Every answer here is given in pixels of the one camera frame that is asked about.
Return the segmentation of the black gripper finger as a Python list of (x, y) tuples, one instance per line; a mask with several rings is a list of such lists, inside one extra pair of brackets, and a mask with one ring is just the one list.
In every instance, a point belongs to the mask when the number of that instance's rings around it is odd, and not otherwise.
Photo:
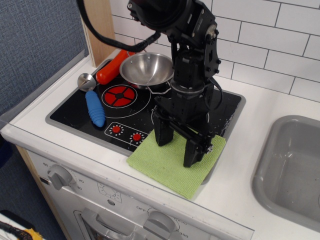
[(155, 140), (162, 147), (173, 140), (174, 130), (170, 127), (170, 121), (164, 119), (158, 113), (153, 117)]
[(211, 138), (197, 140), (188, 139), (185, 144), (183, 166), (190, 168), (193, 164), (200, 162), (204, 155), (213, 150)]

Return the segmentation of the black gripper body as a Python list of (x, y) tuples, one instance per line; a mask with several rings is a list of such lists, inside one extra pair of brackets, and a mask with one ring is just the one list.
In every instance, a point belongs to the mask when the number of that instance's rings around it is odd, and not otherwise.
[(204, 86), (199, 90), (172, 87), (169, 97), (155, 97), (154, 114), (169, 120), (173, 132), (180, 134), (186, 141), (212, 139), (215, 134), (209, 127), (207, 115), (211, 110), (213, 96), (213, 86)]

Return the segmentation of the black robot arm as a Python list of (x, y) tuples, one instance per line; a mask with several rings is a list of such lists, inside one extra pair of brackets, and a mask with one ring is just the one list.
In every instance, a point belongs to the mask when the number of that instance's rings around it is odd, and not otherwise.
[(199, 0), (131, 0), (127, 7), (136, 21), (165, 34), (171, 44), (171, 94), (155, 98), (155, 140), (164, 146), (174, 133), (183, 136), (183, 165), (189, 168), (213, 148), (209, 112), (221, 63), (216, 18)]

